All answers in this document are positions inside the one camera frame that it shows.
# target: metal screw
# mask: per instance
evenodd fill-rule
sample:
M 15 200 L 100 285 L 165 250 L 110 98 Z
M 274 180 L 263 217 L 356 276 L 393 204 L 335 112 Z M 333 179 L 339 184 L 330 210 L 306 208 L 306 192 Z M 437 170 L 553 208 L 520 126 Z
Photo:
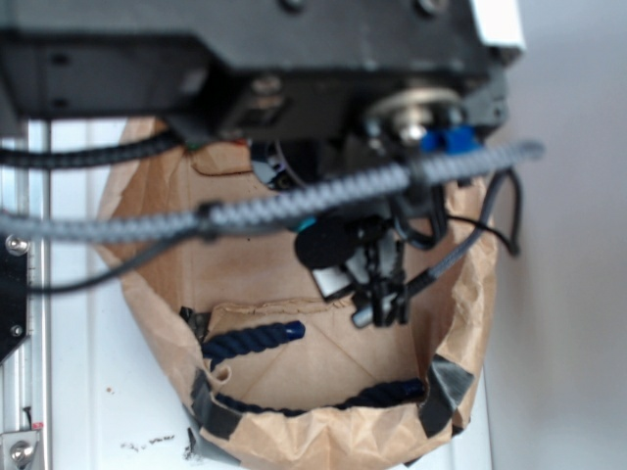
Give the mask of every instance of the metal screw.
M 427 133 L 427 130 L 416 123 L 409 123 L 405 127 L 399 129 L 399 137 L 404 145 L 410 147 L 420 143 L 422 137 Z
M 11 458 L 18 468 L 26 468 L 32 460 L 35 453 L 35 447 L 26 441 L 19 441 L 11 447 Z
M 26 240 L 16 237 L 15 235 L 9 235 L 5 241 L 5 247 L 7 251 L 14 257 L 21 257 L 28 253 L 30 243 Z
M 283 87 L 283 82 L 276 75 L 260 76 L 253 81 L 253 91 L 260 96 L 275 95 Z
M 427 133 L 423 123 L 431 119 L 431 112 L 427 109 L 406 108 L 394 115 L 392 125 L 403 145 L 413 147 L 419 144 Z
M 291 12 L 300 12 L 305 8 L 306 0 L 280 0 L 281 5 Z
M 436 16 L 449 8 L 449 0 L 415 0 L 417 7 L 427 15 Z
M 11 328 L 11 334 L 14 338 L 19 338 L 24 333 L 24 328 L 21 325 L 15 325 Z

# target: crumpled paper bag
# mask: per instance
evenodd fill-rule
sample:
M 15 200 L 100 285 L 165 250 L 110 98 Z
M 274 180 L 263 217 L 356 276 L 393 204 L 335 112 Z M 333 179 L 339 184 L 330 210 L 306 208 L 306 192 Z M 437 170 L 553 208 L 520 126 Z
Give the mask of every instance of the crumpled paper bag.
M 123 139 L 163 129 L 131 120 Z M 449 209 L 476 217 L 481 182 L 448 188 Z M 271 192 L 250 170 L 248 149 L 220 143 L 191 152 L 177 148 L 113 168 L 102 217 L 189 210 L 201 202 L 235 201 Z M 407 250 L 413 277 L 462 240 L 471 227 L 453 222 L 430 252 Z M 200 434 L 218 457 L 252 469 L 385 469 L 446 443 L 470 420 L 492 323 L 496 241 L 486 235 L 442 279 L 411 302 L 410 325 L 357 330 L 348 300 L 325 304 L 293 253 L 287 231 L 263 237 L 189 241 L 125 275 L 122 289 L 157 361 Z M 100 247 L 109 265 L 139 245 Z M 306 337 L 225 361 L 213 372 L 179 316 L 182 306 L 211 312 L 209 337 L 226 331 L 301 320 Z M 380 382 L 419 377 L 418 403 L 390 408 L 324 407 Z M 238 413 L 217 403 L 221 392 L 275 408 L 311 411 Z

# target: white surface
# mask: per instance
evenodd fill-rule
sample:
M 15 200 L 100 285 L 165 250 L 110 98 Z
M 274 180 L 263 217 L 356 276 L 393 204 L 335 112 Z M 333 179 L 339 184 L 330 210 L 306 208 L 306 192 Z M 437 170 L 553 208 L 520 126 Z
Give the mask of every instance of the white surface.
M 496 470 L 627 465 L 627 3 L 521 0 L 504 140 L 521 171 L 522 258 L 504 257 L 486 365 Z
M 119 121 L 56 124 L 54 144 L 62 149 L 115 142 L 121 126 Z M 54 215 L 93 215 L 106 175 L 102 169 L 55 173 Z M 105 268 L 89 249 L 67 245 L 54 246 L 52 266 L 55 282 Z M 183 458 L 187 418 L 132 320 L 118 282 L 55 298 L 52 312 L 55 469 L 233 468 Z M 412 468 L 492 468 L 483 391 L 469 429 Z M 169 436 L 173 439 L 150 443 Z
M 472 0 L 472 8 L 484 44 L 524 47 L 517 0 Z

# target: black bracket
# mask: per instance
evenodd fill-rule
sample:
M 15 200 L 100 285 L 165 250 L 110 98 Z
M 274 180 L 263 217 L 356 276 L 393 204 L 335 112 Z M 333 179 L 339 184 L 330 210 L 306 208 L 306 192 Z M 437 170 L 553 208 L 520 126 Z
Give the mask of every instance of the black bracket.
M 8 239 L 0 235 L 0 240 Z M 8 243 L 2 243 L 0 245 L 0 283 L 5 283 L 5 285 L 20 283 L 26 286 L 27 273 L 27 245 L 25 250 L 11 250 Z M 7 289 L 0 296 L 0 363 L 4 362 L 27 336 L 26 309 L 25 294 L 12 293 Z

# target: black plastic part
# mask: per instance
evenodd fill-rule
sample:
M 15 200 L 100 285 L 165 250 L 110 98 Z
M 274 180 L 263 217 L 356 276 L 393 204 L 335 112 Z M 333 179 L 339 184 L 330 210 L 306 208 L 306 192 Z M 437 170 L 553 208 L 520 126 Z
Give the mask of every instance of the black plastic part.
M 316 0 L 295 15 L 277 0 L 0 0 L 4 94 L 21 118 L 157 115 L 194 141 L 328 138 L 407 86 L 465 94 L 501 65 L 469 0 L 435 20 L 412 3 Z M 271 100 L 253 86 L 269 73 L 282 85 Z
M 203 343 L 209 333 L 209 322 L 211 321 L 212 314 L 210 312 L 196 313 L 193 308 L 188 306 L 182 306 L 178 314 L 185 320 L 198 342 Z
M 439 434 L 451 421 L 453 413 L 474 382 L 474 375 L 454 362 L 435 355 L 429 367 L 429 394 L 419 410 L 427 437 Z
M 207 376 L 198 370 L 192 388 L 192 410 L 196 420 L 217 438 L 228 440 L 242 419 L 241 413 L 225 408 L 212 400 Z
M 298 234 L 296 256 L 309 270 L 325 269 L 345 263 L 354 254 L 357 240 L 340 217 L 322 217 Z
M 8 284 L 27 285 L 28 255 L 15 257 L 0 247 L 0 279 Z M 0 363 L 26 338 L 26 306 L 24 293 L 5 291 L 0 296 Z
M 198 219 L 198 235 L 205 242 L 213 242 L 217 238 L 217 231 L 211 220 L 212 209 L 218 206 L 220 202 L 203 203 L 196 209 L 196 217 Z

